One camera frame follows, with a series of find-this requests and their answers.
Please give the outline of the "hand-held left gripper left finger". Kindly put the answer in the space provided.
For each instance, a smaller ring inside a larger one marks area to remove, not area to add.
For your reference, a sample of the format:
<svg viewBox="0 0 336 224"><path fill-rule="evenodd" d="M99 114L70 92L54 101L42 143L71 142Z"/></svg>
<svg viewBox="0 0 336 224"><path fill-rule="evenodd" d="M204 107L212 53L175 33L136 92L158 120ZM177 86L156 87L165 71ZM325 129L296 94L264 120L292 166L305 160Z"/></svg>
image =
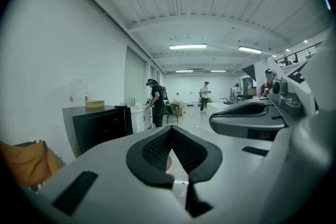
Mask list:
<svg viewBox="0 0 336 224"><path fill-rule="evenodd" d="M150 187L128 169L126 154L139 140L158 129L95 146L63 167L43 185L33 202L56 223L186 223L189 213L168 189ZM72 216L53 202L83 171L98 175Z"/></svg>

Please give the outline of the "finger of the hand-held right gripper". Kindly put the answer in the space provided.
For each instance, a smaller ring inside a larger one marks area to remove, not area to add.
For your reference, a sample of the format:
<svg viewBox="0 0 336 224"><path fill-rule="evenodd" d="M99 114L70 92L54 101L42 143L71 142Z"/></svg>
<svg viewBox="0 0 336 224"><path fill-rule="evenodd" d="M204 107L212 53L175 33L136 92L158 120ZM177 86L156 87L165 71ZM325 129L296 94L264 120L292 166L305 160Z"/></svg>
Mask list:
<svg viewBox="0 0 336 224"><path fill-rule="evenodd" d="M273 141L286 124L277 112L259 114L213 114L209 119L212 130L224 136Z"/></svg>

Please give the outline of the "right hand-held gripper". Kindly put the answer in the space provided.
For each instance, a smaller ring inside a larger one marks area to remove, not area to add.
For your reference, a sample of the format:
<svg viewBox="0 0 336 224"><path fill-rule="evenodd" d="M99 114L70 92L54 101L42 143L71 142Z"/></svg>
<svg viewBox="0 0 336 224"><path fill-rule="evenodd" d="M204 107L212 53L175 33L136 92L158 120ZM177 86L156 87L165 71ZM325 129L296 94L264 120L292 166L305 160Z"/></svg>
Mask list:
<svg viewBox="0 0 336 224"><path fill-rule="evenodd" d="M313 57L274 81L270 101L286 126L305 116L335 111L335 31L330 31ZM271 103L228 105L215 114L267 114Z"/></svg>

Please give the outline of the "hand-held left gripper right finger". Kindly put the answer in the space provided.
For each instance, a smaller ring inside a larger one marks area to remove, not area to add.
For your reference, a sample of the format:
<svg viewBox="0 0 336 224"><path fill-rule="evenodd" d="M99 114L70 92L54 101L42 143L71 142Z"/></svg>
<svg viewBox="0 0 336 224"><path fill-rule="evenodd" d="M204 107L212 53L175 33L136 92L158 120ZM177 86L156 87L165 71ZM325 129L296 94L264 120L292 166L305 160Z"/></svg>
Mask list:
<svg viewBox="0 0 336 224"><path fill-rule="evenodd" d="M335 130L297 125L273 142L208 134L223 160L190 183L188 223L332 223Z"/></svg>

